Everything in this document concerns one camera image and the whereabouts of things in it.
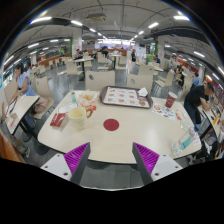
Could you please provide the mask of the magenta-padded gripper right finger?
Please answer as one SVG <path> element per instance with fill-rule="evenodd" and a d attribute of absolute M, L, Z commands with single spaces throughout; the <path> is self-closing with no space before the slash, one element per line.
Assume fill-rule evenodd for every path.
<path fill-rule="evenodd" d="M 170 156 L 166 154 L 159 155 L 138 143 L 133 143 L 132 153 L 137 162 L 137 167 L 144 185 L 182 169 Z"/>

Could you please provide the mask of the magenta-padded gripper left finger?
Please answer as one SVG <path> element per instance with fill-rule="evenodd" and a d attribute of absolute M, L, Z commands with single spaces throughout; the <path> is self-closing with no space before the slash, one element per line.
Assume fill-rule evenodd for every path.
<path fill-rule="evenodd" d="M 80 145 L 66 154 L 57 153 L 41 168 L 77 185 L 80 184 L 90 154 L 90 143 Z"/>

